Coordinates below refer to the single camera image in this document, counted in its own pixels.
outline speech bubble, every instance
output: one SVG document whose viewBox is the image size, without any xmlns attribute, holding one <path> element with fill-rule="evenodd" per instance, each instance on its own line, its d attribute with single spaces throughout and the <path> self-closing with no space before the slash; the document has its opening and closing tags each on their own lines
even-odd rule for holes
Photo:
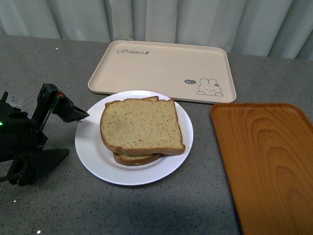
<svg viewBox="0 0 313 235">
<path fill-rule="evenodd" d="M 187 84 L 196 84 L 197 83 L 195 80 L 189 80 L 189 79 L 185 80 L 184 82 Z"/>
</svg>

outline gray countertop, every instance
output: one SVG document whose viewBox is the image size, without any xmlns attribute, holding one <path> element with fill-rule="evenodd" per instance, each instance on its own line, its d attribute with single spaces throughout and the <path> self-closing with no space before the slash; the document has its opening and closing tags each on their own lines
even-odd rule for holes
<svg viewBox="0 0 313 235">
<path fill-rule="evenodd" d="M 22 96 L 31 117 L 43 83 L 88 110 L 105 95 L 87 86 L 108 44 L 0 35 L 0 92 Z M 228 55 L 236 102 L 288 102 L 313 120 L 313 61 Z M 210 119 L 212 105 L 179 102 L 194 142 L 169 176 L 143 186 L 108 183 L 80 162 L 77 122 L 50 115 L 45 149 L 70 154 L 33 186 L 0 184 L 0 234 L 240 234 L 240 223 Z M 1 176 L 10 162 L 0 163 Z"/>
</svg>

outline sandwich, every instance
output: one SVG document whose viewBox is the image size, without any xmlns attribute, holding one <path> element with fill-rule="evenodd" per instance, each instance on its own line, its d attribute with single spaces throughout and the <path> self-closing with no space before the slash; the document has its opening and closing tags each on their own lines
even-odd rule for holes
<svg viewBox="0 0 313 235">
<path fill-rule="evenodd" d="M 108 102 L 100 120 L 104 145 L 117 163 L 143 165 L 185 150 L 174 100 L 130 98 Z"/>
</svg>

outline curtain fold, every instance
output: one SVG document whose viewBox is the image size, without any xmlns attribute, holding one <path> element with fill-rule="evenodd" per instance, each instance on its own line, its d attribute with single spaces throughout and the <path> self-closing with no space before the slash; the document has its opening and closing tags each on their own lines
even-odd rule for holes
<svg viewBox="0 0 313 235">
<path fill-rule="evenodd" d="M 312 0 L 0 0 L 0 34 L 313 60 L 312 12 Z"/>
</svg>

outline wood grain pattern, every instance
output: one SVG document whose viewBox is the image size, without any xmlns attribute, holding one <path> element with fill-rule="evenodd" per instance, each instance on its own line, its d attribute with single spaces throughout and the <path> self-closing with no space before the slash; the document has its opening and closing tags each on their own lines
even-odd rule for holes
<svg viewBox="0 0 313 235">
<path fill-rule="evenodd" d="M 291 104 L 216 104 L 211 117 L 242 231 L 313 234 L 313 125 Z"/>
</svg>

